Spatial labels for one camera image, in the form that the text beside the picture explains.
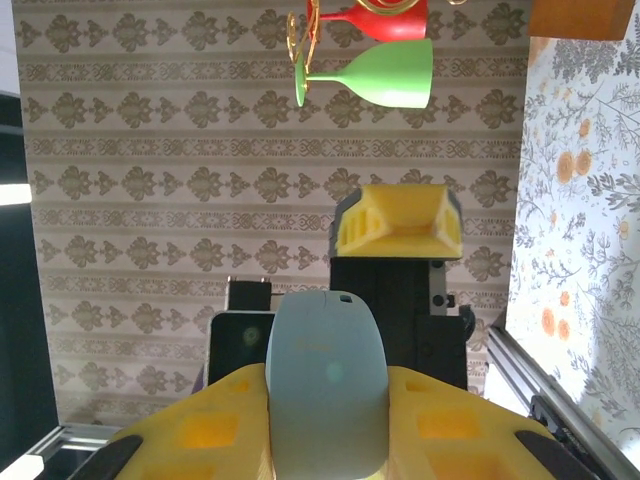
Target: black panel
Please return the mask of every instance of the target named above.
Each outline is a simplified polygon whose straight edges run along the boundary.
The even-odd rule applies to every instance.
[[[275,314],[222,312],[211,321],[207,385],[239,368],[265,363]]]
[[[467,388],[465,322],[430,315],[428,260],[334,257],[329,285],[369,306],[387,364]]]
[[[22,128],[22,112],[18,97],[0,95],[0,125]]]
[[[232,280],[228,285],[227,310],[271,309],[271,283]]]
[[[610,475],[598,459],[587,451],[544,397],[531,397],[529,417],[544,425],[571,455],[594,472],[600,480],[614,480],[613,475]]]
[[[556,480],[596,480],[582,463],[555,440],[527,430],[517,432],[516,437]]]
[[[69,480],[115,480],[142,441],[129,435],[102,447]]]
[[[29,183],[24,141],[20,135],[0,133],[0,185],[12,183]]]

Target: floral wallpaper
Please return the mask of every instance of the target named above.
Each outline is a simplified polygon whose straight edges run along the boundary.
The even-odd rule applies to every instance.
[[[623,42],[534,38],[507,328],[640,465],[640,6]]]
[[[429,2],[423,110],[337,84],[296,106],[286,14],[256,0],[15,0],[27,163],[60,416],[127,424],[187,395],[228,275],[325,288],[335,204],[367,183],[446,183],[464,208],[450,289],[486,332],[507,305],[529,2]],[[344,8],[323,1],[323,11]],[[375,43],[323,25],[313,65]]]

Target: damask patterned wallpaper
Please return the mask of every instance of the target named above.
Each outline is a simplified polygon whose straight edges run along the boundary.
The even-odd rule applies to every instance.
[[[639,46],[532,40],[507,319],[638,467]]]
[[[487,325],[507,303],[528,5],[431,1],[433,96],[396,110],[337,84],[296,106],[285,18],[301,0],[17,0],[61,417],[126,424],[187,395],[227,276],[325,287],[334,205],[372,182],[458,194],[465,256],[448,280],[479,317],[480,392]],[[313,68],[372,45],[328,23]]]

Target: black rubber pad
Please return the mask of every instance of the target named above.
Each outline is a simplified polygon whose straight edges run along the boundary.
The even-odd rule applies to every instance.
[[[139,435],[129,435],[102,447],[69,480],[115,480],[142,441]]]
[[[528,430],[517,432],[516,437],[556,480],[595,480],[559,442]]]

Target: yellow 3d-printed part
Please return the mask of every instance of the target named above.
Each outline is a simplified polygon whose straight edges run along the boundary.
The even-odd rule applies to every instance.
[[[143,443],[117,480],[271,480],[264,364],[120,431]]]
[[[460,208],[446,185],[365,185],[336,225],[338,256],[457,259]]]
[[[389,367],[390,446],[369,480],[553,480],[518,441],[539,423]],[[114,438],[144,442],[117,480],[273,480],[264,364],[244,367]]]

